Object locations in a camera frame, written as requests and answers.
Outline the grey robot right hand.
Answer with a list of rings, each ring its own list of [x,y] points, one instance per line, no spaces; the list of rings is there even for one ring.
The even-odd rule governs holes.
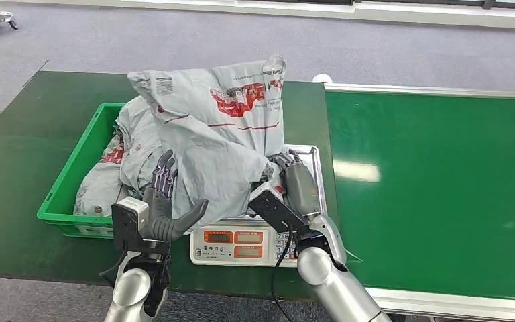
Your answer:
[[[311,221],[321,213],[319,192],[312,174],[296,151],[274,154],[268,159],[281,168],[285,184],[285,199],[293,213]]]

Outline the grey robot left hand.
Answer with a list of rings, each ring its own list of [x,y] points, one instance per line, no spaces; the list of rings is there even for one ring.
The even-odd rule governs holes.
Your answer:
[[[209,201],[201,199],[191,210],[175,219],[172,217],[171,194],[178,169],[174,167],[172,150],[158,159],[151,183],[144,189],[143,201],[148,204],[148,219],[140,234],[145,239],[171,243],[180,238],[206,213]]]

